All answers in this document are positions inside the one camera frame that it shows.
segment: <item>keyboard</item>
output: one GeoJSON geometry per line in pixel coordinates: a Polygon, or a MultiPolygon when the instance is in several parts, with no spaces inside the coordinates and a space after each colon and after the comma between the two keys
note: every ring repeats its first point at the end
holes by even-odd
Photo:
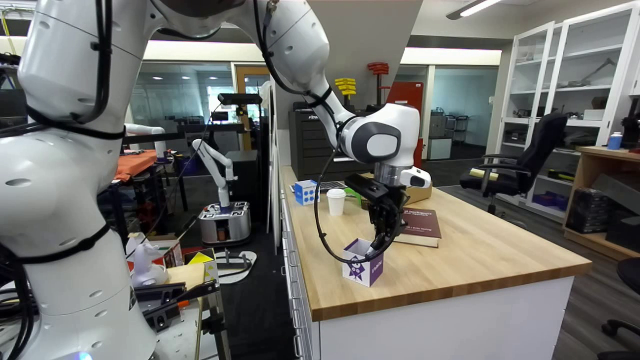
{"type": "MultiPolygon", "coordinates": [[[[320,193],[326,193],[331,189],[346,189],[347,186],[342,181],[326,181],[324,183],[320,183],[320,193]]],[[[293,185],[289,185],[289,189],[291,192],[295,192],[293,190],[293,185]]]]}

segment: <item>black office chair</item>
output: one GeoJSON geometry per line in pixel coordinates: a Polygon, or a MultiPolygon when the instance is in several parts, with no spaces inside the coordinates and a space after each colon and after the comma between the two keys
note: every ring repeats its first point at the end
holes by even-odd
{"type": "Polygon", "coordinates": [[[466,172],[460,178],[460,186],[464,189],[479,190],[483,197],[491,197],[491,204],[487,211],[495,215],[495,195],[505,194],[515,196],[531,190],[536,176],[542,169],[547,158],[556,145],[564,138],[567,116],[551,113],[540,119],[536,126],[531,145],[520,156],[490,154],[483,156],[484,164],[476,168],[484,170],[484,177],[471,176],[466,172]],[[494,159],[511,160],[515,163],[492,163],[494,159]],[[494,181],[490,180],[494,169],[510,170],[511,174],[498,174],[494,181]]]}
{"type": "MultiPolygon", "coordinates": [[[[631,290],[640,294],[640,258],[632,258],[618,263],[618,276],[631,290]]],[[[622,320],[607,320],[602,324],[602,332],[615,336],[618,329],[627,329],[640,336],[640,327],[622,320]]],[[[598,360],[639,360],[640,352],[607,351],[598,354],[598,360]]]]}

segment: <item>orange cloth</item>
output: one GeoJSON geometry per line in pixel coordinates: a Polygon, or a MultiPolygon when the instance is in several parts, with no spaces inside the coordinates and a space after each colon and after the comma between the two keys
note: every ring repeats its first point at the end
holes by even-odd
{"type": "Polygon", "coordinates": [[[114,180],[127,181],[146,170],[156,162],[156,151],[145,150],[138,155],[124,155],[118,159],[118,170],[114,180]]]}

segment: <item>book cover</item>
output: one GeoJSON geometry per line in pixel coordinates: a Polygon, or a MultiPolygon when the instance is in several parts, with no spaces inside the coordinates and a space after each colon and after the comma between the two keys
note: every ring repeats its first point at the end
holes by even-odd
{"type": "Polygon", "coordinates": [[[428,247],[438,247],[442,238],[435,210],[405,208],[403,220],[407,223],[396,241],[428,247]]]}

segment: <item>chair armrest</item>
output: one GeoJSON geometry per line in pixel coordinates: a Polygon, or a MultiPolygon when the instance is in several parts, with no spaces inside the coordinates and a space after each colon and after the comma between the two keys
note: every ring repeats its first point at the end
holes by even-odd
{"type": "Polygon", "coordinates": [[[476,166],[475,168],[479,168],[481,170],[492,170],[497,168],[497,169],[521,172],[521,173],[527,174],[528,176],[531,176],[531,171],[528,168],[522,167],[520,165],[515,165],[515,164],[482,164],[482,165],[476,166]]]}
{"type": "Polygon", "coordinates": [[[504,155],[504,154],[487,154],[482,157],[482,159],[511,159],[511,160],[517,160],[519,158],[520,158],[519,156],[504,155]]]}

